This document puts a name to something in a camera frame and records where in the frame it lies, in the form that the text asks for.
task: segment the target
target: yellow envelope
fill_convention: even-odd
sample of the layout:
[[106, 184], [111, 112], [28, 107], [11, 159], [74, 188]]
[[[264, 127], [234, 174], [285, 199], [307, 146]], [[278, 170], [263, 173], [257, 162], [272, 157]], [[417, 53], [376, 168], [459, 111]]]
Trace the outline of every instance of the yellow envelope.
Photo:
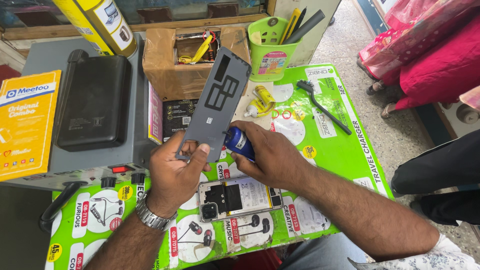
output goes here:
[[0, 181], [48, 171], [60, 70], [4, 80], [0, 91]]

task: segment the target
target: white sleeve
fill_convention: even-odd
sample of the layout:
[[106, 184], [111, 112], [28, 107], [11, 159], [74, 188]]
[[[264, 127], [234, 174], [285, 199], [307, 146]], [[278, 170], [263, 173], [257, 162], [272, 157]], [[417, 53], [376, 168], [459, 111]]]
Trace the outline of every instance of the white sleeve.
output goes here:
[[356, 263], [357, 270], [480, 270], [475, 260], [441, 234], [435, 247], [426, 254], [379, 263]]

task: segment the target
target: black brush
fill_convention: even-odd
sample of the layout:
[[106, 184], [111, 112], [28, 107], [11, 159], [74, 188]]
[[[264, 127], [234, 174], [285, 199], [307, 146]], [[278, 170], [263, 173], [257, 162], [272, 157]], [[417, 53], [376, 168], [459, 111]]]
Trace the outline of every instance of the black brush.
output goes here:
[[313, 89], [313, 83], [301, 79], [297, 82], [297, 86], [307, 91], [307, 93], [310, 95], [310, 99], [315, 104], [315, 106], [317, 106], [318, 109], [320, 109], [324, 114], [326, 114], [330, 119], [332, 119], [332, 121], [335, 122], [335, 124], [337, 124], [343, 131], [345, 131], [347, 135], [352, 135], [352, 131], [349, 130], [347, 126], [345, 126], [342, 122], [340, 122], [339, 119], [335, 118], [324, 107], [318, 104], [318, 102], [315, 100], [315, 95], [314, 95], [315, 90]]

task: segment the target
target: man's left hand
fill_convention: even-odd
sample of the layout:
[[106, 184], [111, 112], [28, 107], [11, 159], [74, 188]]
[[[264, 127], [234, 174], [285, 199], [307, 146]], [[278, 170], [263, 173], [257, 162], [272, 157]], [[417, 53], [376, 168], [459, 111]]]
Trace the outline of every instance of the man's left hand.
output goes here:
[[207, 163], [210, 146], [196, 142], [185, 142], [181, 149], [190, 162], [175, 158], [184, 131], [176, 132], [167, 142], [155, 148], [150, 157], [150, 179], [152, 189], [147, 198], [147, 206], [162, 218], [172, 217], [177, 209], [197, 191], [200, 174], [212, 168]]

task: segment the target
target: yellow glue tube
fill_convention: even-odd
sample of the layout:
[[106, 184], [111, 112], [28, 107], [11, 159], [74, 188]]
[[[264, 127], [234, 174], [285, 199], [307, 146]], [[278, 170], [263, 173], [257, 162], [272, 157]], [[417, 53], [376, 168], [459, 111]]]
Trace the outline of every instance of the yellow glue tube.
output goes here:
[[268, 115], [276, 105], [276, 101], [273, 96], [264, 86], [255, 86], [253, 93], [257, 97], [247, 106], [247, 112], [243, 116], [252, 116], [257, 118]]

